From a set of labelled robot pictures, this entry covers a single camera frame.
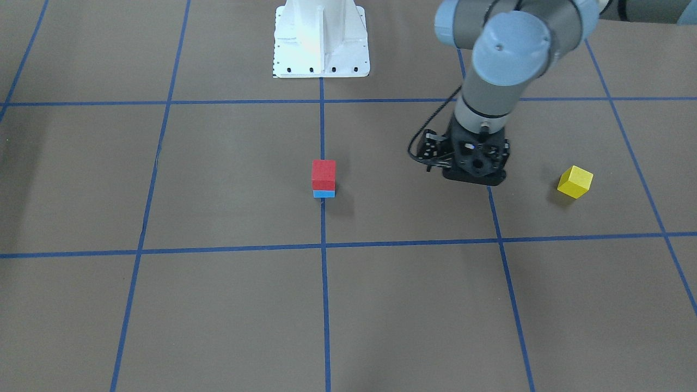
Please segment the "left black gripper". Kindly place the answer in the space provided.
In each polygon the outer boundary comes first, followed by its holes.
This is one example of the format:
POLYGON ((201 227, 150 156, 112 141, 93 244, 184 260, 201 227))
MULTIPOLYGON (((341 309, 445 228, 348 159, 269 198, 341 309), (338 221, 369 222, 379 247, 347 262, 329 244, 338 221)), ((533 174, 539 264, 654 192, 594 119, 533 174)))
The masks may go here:
POLYGON ((423 131, 417 146, 417 158, 426 165, 427 172, 435 167, 450 169, 451 162, 464 164, 474 153, 472 136, 452 115, 443 136, 433 130, 423 131))

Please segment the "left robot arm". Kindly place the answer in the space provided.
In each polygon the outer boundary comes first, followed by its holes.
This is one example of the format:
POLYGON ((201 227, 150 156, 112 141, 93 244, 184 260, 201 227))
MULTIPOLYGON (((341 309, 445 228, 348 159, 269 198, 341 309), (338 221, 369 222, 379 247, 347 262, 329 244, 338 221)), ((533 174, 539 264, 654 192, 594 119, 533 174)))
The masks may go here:
POLYGON ((444 1, 434 32, 471 52, 470 70, 450 99, 443 136, 426 126, 413 136, 417 163, 475 178, 503 172, 505 126, 527 87, 577 49, 600 20, 694 25, 694 1, 444 1))

